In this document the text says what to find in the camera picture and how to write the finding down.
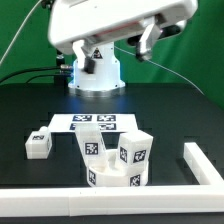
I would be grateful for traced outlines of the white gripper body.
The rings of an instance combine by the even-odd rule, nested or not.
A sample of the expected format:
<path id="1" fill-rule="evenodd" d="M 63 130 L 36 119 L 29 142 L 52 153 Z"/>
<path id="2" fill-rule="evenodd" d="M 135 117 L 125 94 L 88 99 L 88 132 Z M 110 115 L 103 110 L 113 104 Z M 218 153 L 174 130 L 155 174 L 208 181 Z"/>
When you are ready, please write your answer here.
<path id="1" fill-rule="evenodd" d="M 190 19 L 197 0 L 55 0 L 49 42 L 64 54 L 86 40 L 92 47 L 143 34 L 149 24 L 160 29 Z"/>

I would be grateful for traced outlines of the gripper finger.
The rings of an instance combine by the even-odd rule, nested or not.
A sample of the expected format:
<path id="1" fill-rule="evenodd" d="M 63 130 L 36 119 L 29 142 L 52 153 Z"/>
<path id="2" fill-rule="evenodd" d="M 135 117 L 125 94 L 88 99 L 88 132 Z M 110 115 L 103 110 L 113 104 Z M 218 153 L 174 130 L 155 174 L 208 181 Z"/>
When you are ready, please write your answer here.
<path id="1" fill-rule="evenodd" d="M 95 61 L 89 56 L 92 46 L 86 40 L 78 40 L 72 44 L 72 49 L 77 57 L 78 68 L 88 74 L 93 74 Z"/>
<path id="2" fill-rule="evenodd" d="M 155 23 L 146 27 L 136 47 L 136 58 L 139 61 L 146 61 L 152 57 L 153 46 L 160 35 L 161 30 Z"/>

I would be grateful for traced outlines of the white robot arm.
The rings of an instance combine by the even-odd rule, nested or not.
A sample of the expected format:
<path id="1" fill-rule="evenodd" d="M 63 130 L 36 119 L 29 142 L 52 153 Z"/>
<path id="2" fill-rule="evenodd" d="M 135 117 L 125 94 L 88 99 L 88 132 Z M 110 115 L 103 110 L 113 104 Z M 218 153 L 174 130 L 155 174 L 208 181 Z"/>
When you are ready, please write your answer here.
<path id="1" fill-rule="evenodd" d="M 155 43 L 182 32 L 197 8 L 198 0 L 55 0 L 48 39 L 76 56 L 72 93 L 110 96 L 125 88 L 114 43 L 127 39 L 138 60 L 149 60 Z"/>

